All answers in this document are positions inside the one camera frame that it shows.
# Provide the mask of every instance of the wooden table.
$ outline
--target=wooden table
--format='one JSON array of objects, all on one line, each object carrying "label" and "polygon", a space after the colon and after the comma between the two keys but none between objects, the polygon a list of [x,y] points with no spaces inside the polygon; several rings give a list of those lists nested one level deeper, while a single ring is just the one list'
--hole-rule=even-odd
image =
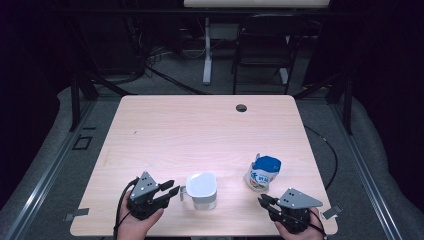
[{"label": "wooden table", "polygon": [[[244,104],[247,111],[238,112]],[[88,215],[75,217],[76,236],[110,236],[119,197],[143,171],[158,183],[212,172],[217,177],[217,206],[196,211],[192,200],[176,196],[149,236],[278,235],[259,194],[243,181],[256,154],[282,161],[269,195],[280,197],[289,187],[330,208],[295,101],[290,96],[127,96],[106,137],[79,206]],[[323,220],[328,234],[334,219]]]}]

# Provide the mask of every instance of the floor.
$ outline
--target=floor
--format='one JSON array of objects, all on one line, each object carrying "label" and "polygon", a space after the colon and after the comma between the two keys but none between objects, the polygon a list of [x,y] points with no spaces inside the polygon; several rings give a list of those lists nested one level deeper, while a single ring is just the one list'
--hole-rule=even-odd
[{"label": "floor", "polygon": [[[311,45],[306,44],[299,54],[289,92],[291,95],[302,91],[302,76],[312,49],[313,41]],[[214,49],[212,83],[208,86],[202,84],[203,57],[189,58],[164,53],[152,59],[152,67],[192,88],[210,94],[231,94],[231,51],[225,47]],[[241,76],[246,81],[255,84],[258,79],[271,79],[270,82],[274,84],[264,86],[259,82],[257,85],[246,85],[239,94],[280,94],[282,87],[275,83],[281,79],[273,75],[273,71],[245,71]],[[136,81],[118,86],[135,94],[190,94],[186,89],[176,87],[169,79],[166,81],[149,71]],[[103,238],[74,237],[69,232],[72,220],[64,220],[67,214],[78,209],[120,100],[109,89],[101,85],[96,87],[100,93],[97,101],[88,102],[81,97],[82,121],[74,132],[68,131],[71,126],[70,89],[58,95],[61,109],[55,125],[21,184],[0,213],[1,239]],[[366,111],[354,101],[354,135],[350,136],[340,123],[340,105],[326,104],[326,91],[322,89],[306,99],[298,100],[297,104],[302,121],[312,129],[305,128],[305,131],[324,184],[330,182],[333,172],[337,170],[327,193],[331,204],[339,204],[344,211],[337,218],[339,231],[331,239],[414,239],[420,236],[416,230],[422,225],[413,219],[404,220],[402,216],[407,213],[410,217],[420,217],[422,214],[408,205],[388,175],[384,148]],[[75,145],[81,137],[91,139],[86,150],[78,150]],[[331,144],[336,154],[327,143]]]}]

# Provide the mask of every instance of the chair leg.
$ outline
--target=chair leg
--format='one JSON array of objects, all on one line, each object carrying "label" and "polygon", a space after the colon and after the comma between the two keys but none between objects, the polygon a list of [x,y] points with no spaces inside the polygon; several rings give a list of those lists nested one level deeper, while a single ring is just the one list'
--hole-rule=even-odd
[{"label": "chair leg", "polygon": [[290,87],[290,81],[291,81],[291,75],[292,75],[292,72],[293,72],[293,67],[294,67],[294,64],[292,64],[290,66],[290,69],[289,69],[289,73],[288,73],[288,76],[287,76],[286,89],[284,89],[284,95],[287,95],[287,93],[289,92],[289,87]]},{"label": "chair leg", "polygon": [[234,74],[234,68],[235,68],[235,60],[233,61],[233,64],[231,65],[231,74]]},{"label": "chair leg", "polygon": [[233,95],[236,94],[236,86],[237,86],[237,63],[233,65],[234,67],[234,76],[233,76]]}]

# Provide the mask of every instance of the black curtain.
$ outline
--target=black curtain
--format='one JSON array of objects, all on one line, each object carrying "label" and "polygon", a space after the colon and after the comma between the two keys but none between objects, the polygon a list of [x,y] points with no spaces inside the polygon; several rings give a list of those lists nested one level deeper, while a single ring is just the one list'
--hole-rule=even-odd
[{"label": "black curtain", "polygon": [[424,22],[417,2],[402,2],[383,26],[353,81],[383,141],[389,172],[424,212]]},{"label": "black curtain", "polygon": [[50,18],[37,1],[2,1],[0,13],[0,207],[40,149],[59,110],[71,69],[55,47]]},{"label": "black curtain", "polygon": [[[384,0],[331,0],[328,11],[340,14],[361,14],[384,5]],[[352,57],[367,23],[364,18],[329,17],[323,21],[316,47],[309,61],[304,85],[321,82],[336,73]]]}]

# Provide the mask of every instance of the dark background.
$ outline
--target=dark background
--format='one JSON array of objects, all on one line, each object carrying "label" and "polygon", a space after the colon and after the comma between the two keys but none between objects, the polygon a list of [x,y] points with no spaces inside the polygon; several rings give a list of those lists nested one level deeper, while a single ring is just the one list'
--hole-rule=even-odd
[{"label": "dark background", "polygon": [[[333,1],[332,10],[367,10],[371,4],[363,2]],[[138,71],[139,65],[137,54],[131,51],[130,38],[119,26],[107,28],[102,25],[98,31],[121,32],[122,38],[92,39],[90,37],[96,35],[90,32],[95,28],[82,21],[92,48],[112,47],[109,59],[115,62],[101,63],[96,62],[95,55],[87,56],[87,50],[79,46],[78,41],[72,42],[75,39],[66,42],[64,36],[70,34],[67,25],[53,20],[36,1],[2,1],[1,4],[0,102],[4,107],[1,111],[0,205],[3,207],[54,122],[59,109],[57,93],[70,86],[74,73],[70,55],[92,69],[101,64],[107,69],[110,64],[112,70],[131,72]],[[396,6],[381,4],[380,8],[391,7],[394,11],[389,11],[388,20],[375,29],[378,34],[365,51],[355,49],[355,44],[366,24],[336,21],[324,25],[305,84],[322,81],[340,71],[352,54],[360,53],[361,61],[356,74],[352,75],[354,96],[365,106],[381,136],[391,175],[405,196],[423,211],[424,197],[419,192],[424,184],[421,66],[424,62],[424,30],[421,27],[424,19],[419,6],[414,1]],[[54,29],[63,31],[58,34]],[[114,58],[114,52],[119,52],[120,56]]]}]

